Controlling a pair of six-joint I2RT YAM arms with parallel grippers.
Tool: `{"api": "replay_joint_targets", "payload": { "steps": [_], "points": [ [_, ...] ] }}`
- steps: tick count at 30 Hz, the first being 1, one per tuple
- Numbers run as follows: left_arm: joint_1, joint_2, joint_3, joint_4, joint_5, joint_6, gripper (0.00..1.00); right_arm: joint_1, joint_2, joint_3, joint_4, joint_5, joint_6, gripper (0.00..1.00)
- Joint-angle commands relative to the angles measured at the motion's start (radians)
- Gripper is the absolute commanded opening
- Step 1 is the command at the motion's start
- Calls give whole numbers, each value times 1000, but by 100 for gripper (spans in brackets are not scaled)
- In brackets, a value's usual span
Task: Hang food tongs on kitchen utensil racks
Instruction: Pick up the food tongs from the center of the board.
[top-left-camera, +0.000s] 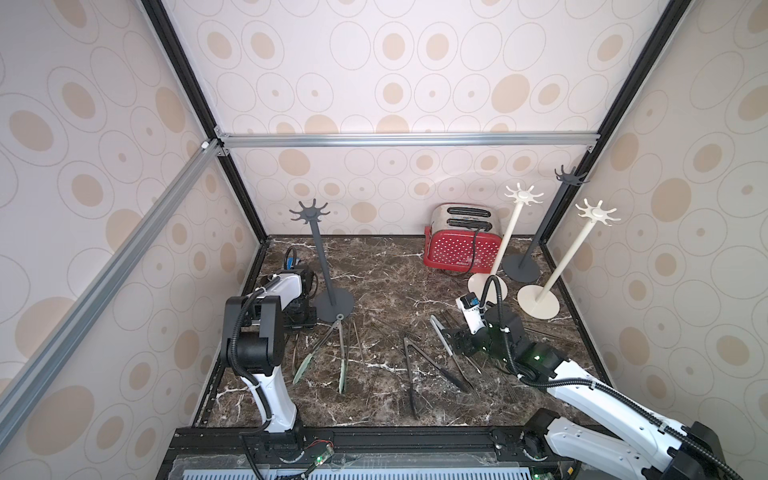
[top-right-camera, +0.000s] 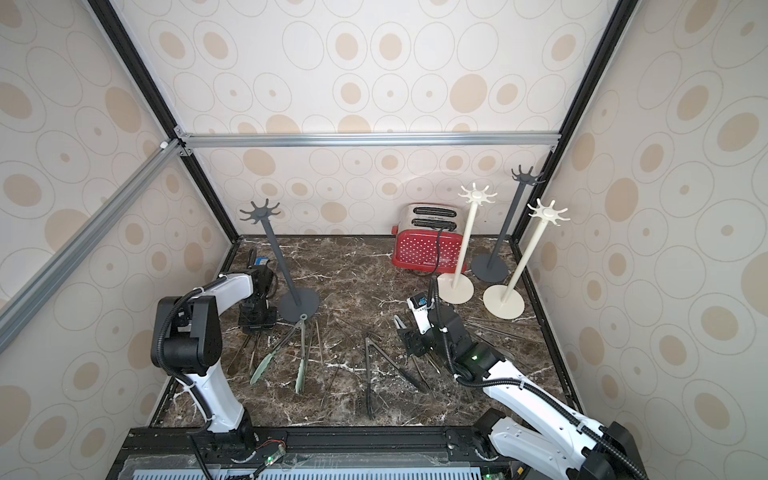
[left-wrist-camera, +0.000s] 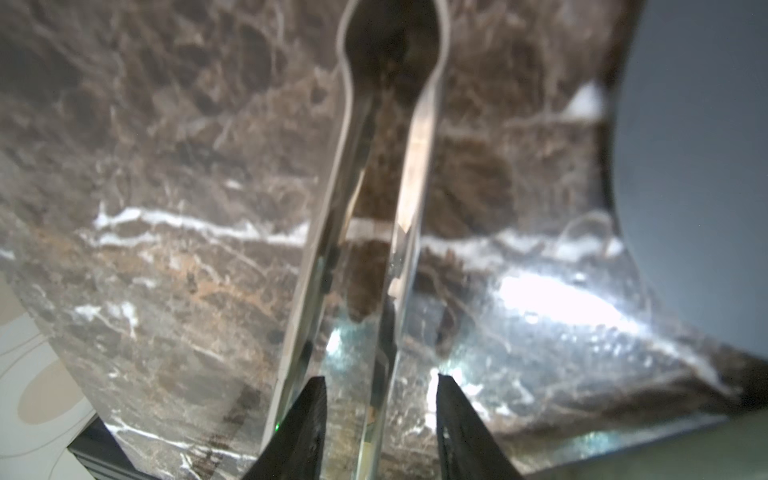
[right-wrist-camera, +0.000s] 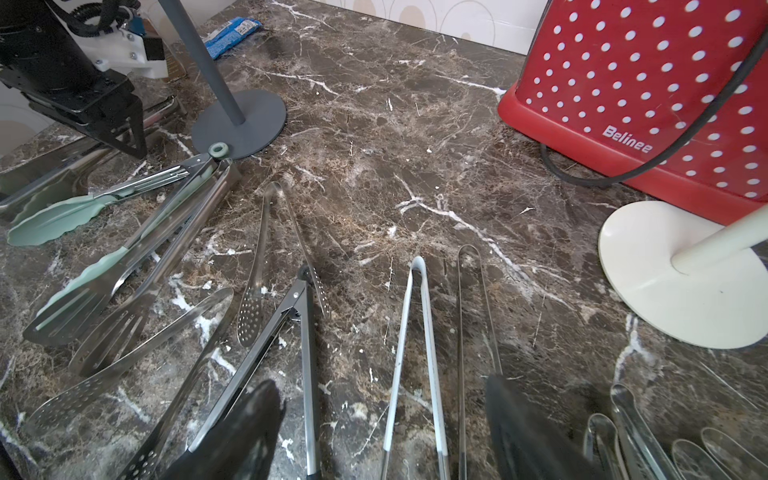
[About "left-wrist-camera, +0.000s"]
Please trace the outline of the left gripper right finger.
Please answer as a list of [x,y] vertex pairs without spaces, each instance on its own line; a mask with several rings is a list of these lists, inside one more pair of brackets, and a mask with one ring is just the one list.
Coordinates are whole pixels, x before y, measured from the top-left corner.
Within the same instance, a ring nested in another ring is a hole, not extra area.
[[438,375],[436,435],[442,479],[522,479],[459,385],[444,374]]

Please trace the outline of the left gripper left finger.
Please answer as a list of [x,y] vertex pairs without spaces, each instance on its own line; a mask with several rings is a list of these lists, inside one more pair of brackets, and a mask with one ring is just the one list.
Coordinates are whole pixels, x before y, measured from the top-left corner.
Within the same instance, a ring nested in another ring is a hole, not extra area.
[[242,480],[318,480],[327,423],[323,376],[308,380],[262,454]]

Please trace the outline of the dark grey utensil rack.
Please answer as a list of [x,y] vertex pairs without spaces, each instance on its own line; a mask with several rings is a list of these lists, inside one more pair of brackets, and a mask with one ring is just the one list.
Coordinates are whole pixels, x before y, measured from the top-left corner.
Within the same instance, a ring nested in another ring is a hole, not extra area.
[[620,229],[682,321],[767,355],[767,5],[647,1],[611,142]]

